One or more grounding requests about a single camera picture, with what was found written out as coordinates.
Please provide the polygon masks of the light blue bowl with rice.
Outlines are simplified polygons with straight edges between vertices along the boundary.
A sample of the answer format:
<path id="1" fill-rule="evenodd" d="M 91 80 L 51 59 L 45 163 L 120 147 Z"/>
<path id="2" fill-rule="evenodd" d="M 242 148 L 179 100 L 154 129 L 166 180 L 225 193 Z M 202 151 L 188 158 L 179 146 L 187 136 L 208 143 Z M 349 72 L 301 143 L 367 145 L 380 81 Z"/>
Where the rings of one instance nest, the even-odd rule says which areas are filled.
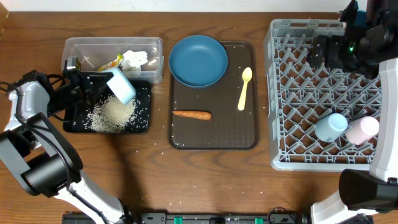
<path id="1" fill-rule="evenodd" d="M 112 73 L 113 77 L 106 84 L 122 104 L 128 104 L 136 96 L 135 88 L 119 68 L 110 68 L 103 73 Z"/>

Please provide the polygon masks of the yellow green snack wrapper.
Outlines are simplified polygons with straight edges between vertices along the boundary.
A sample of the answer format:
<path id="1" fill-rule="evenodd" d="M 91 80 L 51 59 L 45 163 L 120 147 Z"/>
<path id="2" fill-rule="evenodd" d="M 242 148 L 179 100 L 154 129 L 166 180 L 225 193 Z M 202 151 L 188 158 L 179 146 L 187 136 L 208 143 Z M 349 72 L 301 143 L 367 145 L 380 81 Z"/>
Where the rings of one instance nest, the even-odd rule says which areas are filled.
<path id="1" fill-rule="evenodd" d="M 112 62 L 109 62 L 105 65 L 102 65 L 98 71 L 102 72 L 104 70 L 110 69 L 110 68 L 114 68 L 114 67 L 118 67 L 124 60 L 124 56 L 122 54 L 118 54 L 117 58 L 115 60 L 113 60 Z"/>

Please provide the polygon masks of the white tissue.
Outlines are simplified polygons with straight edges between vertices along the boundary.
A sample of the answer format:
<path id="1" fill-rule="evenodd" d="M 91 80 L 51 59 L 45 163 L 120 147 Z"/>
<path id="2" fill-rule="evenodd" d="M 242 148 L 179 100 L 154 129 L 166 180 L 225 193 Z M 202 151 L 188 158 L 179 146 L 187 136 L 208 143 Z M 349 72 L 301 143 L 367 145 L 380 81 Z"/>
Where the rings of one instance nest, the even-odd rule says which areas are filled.
<path id="1" fill-rule="evenodd" d="M 134 52 L 128 50 L 123 54 L 123 61 L 119 65 L 119 69 L 123 72 L 126 78 L 139 77 L 141 75 L 141 66 L 148 62 L 147 52 Z"/>

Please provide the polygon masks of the yellow plastic spoon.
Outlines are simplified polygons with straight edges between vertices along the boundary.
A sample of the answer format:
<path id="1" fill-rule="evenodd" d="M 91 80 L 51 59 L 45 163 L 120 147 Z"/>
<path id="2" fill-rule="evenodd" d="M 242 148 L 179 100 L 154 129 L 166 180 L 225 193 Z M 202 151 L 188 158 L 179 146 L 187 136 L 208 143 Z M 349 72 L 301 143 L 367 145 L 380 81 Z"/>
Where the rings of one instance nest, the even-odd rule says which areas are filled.
<path id="1" fill-rule="evenodd" d="M 243 111 L 245 109 L 248 83 L 252 79 L 252 69 L 250 67 L 246 67 L 243 70 L 242 79 L 243 79 L 243 87 L 242 87 L 241 95 L 239 97 L 239 102 L 238 102 L 238 110 L 240 110 L 240 111 Z"/>

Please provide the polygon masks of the light blue plastic cup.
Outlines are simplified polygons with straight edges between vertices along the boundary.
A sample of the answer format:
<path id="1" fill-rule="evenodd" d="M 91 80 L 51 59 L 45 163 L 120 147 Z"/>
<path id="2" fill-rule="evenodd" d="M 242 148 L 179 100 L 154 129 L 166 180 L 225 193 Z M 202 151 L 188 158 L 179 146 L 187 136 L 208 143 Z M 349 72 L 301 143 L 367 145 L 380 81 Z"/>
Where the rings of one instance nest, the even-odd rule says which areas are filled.
<path id="1" fill-rule="evenodd" d="M 317 121 L 315 135 L 323 142 L 333 142 L 347 129 L 348 120 L 339 113 L 333 113 Z"/>

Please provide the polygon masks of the pink plastic cup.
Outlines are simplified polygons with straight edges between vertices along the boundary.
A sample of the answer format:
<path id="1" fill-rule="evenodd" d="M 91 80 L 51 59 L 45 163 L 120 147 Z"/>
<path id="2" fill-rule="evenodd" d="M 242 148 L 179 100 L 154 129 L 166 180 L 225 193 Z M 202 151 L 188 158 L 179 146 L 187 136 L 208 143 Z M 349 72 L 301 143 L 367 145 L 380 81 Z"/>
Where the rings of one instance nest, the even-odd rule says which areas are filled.
<path id="1" fill-rule="evenodd" d="M 360 145 L 377 135 L 378 132 L 379 121 L 371 116 L 365 116 L 351 122 L 345 136 L 350 143 Z"/>

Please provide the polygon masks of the dark blue plate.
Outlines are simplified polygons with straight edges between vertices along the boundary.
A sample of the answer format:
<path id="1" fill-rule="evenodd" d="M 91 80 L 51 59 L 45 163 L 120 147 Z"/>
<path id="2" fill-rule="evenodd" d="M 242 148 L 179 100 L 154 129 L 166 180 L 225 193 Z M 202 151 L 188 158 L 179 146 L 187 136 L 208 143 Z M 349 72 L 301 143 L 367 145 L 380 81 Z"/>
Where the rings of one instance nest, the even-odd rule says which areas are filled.
<path id="1" fill-rule="evenodd" d="M 192 88 L 215 84 L 227 67 L 225 48 L 207 35 L 191 35 L 178 41 L 169 55 L 169 69 L 174 79 Z"/>

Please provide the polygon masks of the orange carrot piece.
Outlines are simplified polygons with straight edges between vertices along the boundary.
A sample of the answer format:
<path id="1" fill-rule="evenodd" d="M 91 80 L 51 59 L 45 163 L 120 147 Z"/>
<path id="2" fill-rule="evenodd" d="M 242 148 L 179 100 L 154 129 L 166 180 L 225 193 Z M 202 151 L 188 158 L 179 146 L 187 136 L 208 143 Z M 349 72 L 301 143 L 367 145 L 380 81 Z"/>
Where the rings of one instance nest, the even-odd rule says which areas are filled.
<path id="1" fill-rule="evenodd" d="M 176 116 L 200 119 L 204 121 L 209 121 L 212 118 L 210 112 L 207 111 L 193 111 L 193 110 L 174 110 L 172 113 Z"/>

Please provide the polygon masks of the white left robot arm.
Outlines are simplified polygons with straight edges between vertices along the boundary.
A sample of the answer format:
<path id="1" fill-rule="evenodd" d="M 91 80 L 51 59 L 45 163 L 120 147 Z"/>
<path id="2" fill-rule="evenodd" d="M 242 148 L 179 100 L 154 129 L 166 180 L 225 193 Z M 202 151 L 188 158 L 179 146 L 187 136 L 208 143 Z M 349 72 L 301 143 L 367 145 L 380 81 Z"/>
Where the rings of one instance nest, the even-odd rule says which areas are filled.
<path id="1" fill-rule="evenodd" d="M 15 83 L 1 82 L 12 103 L 1 133 L 1 161 L 30 195 L 66 201 L 95 223 L 136 223 L 119 198 L 87 177 L 81 157 L 49 120 L 75 104 L 92 105 L 106 89 L 122 103 L 135 95 L 121 72 L 72 69 L 46 75 L 33 70 Z"/>

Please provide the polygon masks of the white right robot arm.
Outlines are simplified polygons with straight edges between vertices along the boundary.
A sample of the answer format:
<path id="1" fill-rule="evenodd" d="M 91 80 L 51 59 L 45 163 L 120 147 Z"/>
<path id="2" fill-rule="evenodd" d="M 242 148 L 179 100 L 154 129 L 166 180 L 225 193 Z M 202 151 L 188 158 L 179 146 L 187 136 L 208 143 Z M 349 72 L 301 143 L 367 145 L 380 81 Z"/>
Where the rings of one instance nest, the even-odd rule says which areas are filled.
<path id="1" fill-rule="evenodd" d="M 346 223 L 397 210 L 397 1 L 368 1 L 365 11 L 351 1 L 339 18 L 343 35 L 318 35 L 307 62 L 312 68 L 340 68 L 381 80 L 381 115 L 352 122 L 331 114 L 315 125 L 324 142 L 341 134 L 355 145 L 377 136 L 368 171 L 345 169 L 338 190 L 310 208 L 309 223 Z"/>

